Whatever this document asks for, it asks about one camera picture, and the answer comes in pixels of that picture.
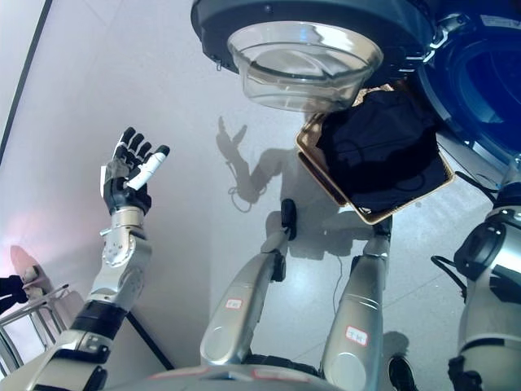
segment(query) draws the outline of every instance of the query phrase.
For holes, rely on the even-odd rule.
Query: floor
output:
[[[269,289],[252,349],[318,366],[367,227],[300,166],[304,117],[249,103],[239,78],[204,57],[191,3],[53,2],[0,168],[2,272],[15,269],[12,249],[22,248],[54,285],[86,295],[99,269],[98,231],[109,222],[99,166],[132,125],[172,148],[149,187],[154,255],[135,310],[145,328],[178,367],[196,365],[212,309],[291,197],[300,236],[286,281]],[[429,258],[451,257],[490,207],[456,180],[395,217],[385,353],[407,353],[422,391],[450,387],[463,306]]]

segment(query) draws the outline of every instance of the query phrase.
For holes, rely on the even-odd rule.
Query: label sticker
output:
[[[241,299],[228,299],[225,307],[228,310],[240,310],[243,306],[243,301]]]
[[[504,27],[506,29],[521,30],[521,20],[501,18],[500,16],[481,15],[483,24],[488,27]]]
[[[345,336],[348,340],[353,340],[362,346],[367,346],[367,342],[369,341],[369,336],[366,332],[353,326],[348,326],[348,329],[345,331]]]

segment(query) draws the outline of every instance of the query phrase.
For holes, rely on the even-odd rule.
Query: black bag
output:
[[[447,180],[432,118],[400,91],[375,91],[331,113],[317,146],[331,177],[359,208],[394,209]]]

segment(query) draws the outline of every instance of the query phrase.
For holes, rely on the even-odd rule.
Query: robotic arm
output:
[[[492,212],[454,263],[468,281],[459,356],[449,363],[456,391],[521,388],[521,155],[510,165]]]
[[[112,160],[102,167],[101,194],[111,214],[105,240],[103,265],[86,304],[71,328],[59,336],[47,352],[27,390],[101,389],[107,379],[102,368],[123,319],[138,299],[151,246],[143,230],[143,218],[151,207],[147,181],[164,162],[169,148],[150,153],[142,134],[128,128],[116,145]]]

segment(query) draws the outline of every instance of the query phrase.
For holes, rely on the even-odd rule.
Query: robot finger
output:
[[[132,187],[134,190],[139,190],[163,164],[169,153],[170,148],[165,145],[157,148],[142,165],[139,165],[139,172],[134,173],[135,176],[127,182],[127,186]]]
[[[139,152],[136,155],[138,157],[138,159],[140,159],[141,161],[145,161],[145,155],[147,154],[148,151],[150,151],[151,148],[152,148],[152,145],[149,142],[144,143],[141,146],[141,148],[139,148]]]
[[[136,134],[136,131],[132,127],[128,128],[125,132],[123,132],[123,134],[120,137],[120,140],[118,141],[118,143],[116,144],[116,147],[114,148],[114,153],[112,154],[112,156],[116,157],[116,152],[119,147],[123,146],[126,148],[129,145],[130,139],[135,134]]]
[[[144,139],[145,137],[141,133],[136,134],[129,146],[129,151],[136,152],[138,150],[139,144],[141,144]]]
[[[119,159],[124,159],[127,155],[127,147],[125,145],[119,145],[116,147],[116,150],[114,151],[114,157],[117,157]]]

